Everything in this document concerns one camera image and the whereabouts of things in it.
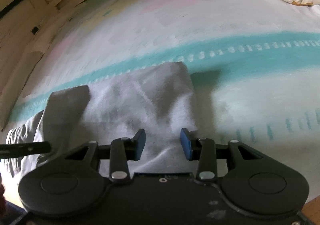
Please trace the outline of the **grey pants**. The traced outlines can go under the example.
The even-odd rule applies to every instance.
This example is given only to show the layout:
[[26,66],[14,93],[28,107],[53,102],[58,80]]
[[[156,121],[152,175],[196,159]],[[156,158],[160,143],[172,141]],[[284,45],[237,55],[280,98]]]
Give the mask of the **grey pants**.
[[146,144],[131,173],[191,170],[180,144],[180,131],[197,129],[196,99],[187,67],[181,63],[122,74],[84,86],[54,92],[44,110],[8,132],[8,144],[47,141],[48,154],[4,161],[15,181],[36,167],[88,141],[110,144],[132,138],[139,129]]

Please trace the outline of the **beige wooden headboard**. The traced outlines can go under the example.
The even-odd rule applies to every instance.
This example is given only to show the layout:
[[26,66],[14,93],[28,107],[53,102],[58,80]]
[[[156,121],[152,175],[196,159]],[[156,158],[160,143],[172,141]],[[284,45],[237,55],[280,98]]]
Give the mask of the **beige wooden headboard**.
[[85,0],[1,0],[1,129],[54,34]]

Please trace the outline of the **wooden bedside furniture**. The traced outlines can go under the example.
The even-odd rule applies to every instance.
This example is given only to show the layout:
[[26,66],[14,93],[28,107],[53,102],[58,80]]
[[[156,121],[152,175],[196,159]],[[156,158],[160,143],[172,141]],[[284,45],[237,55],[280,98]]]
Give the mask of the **wooden bedside furniture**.
[[320,196],[304,204],[302,213],[314,224],[320,225]]

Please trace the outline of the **pastel striped bed blanket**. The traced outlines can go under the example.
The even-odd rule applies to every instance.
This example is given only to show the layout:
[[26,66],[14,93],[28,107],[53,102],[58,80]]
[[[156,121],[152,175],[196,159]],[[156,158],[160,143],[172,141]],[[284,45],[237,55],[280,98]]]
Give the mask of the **pastel striped bed blanket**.
[[319,195],[319,7],[280,0],[87,0],[31,74],[8,128],[51,92],[164,62],[191,73],[201,129],[299,169]]

